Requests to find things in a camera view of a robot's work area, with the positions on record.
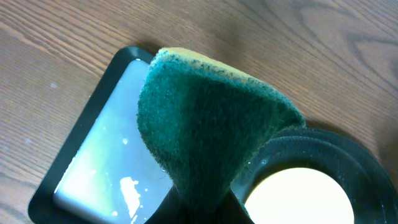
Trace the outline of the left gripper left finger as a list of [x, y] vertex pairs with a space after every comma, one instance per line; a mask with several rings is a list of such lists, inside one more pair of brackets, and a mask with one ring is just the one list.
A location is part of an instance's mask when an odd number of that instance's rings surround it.
[[145, 224], [187, 224], [189, 213], [187, 206], [173, 186], [163, 199], [155, 213]]

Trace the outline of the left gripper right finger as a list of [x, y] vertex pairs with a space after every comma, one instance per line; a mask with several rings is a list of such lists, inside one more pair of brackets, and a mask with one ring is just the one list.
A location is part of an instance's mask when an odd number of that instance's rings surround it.
[[225, 195], [217, 209], [217, 223], [219, 224], [253, 224], [249, 215], [241, 206], [231, 189]]

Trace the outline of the yellow plate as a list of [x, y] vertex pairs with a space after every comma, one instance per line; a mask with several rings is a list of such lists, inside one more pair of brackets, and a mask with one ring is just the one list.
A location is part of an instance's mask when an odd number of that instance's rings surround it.
[[254, 223], [354, 224], [343, 188], [315, 169], [291, 168], [270, 175], [244, 205]]

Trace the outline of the green yellow sponge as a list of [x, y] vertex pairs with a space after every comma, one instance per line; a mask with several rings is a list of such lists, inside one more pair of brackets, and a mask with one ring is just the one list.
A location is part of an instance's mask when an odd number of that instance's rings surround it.
[[258, 150], [282, 130], [305, 126], [291, 100], [206, 55], [160, 49], [139, 95], [137, 127], [182, 200], [210, 213]]

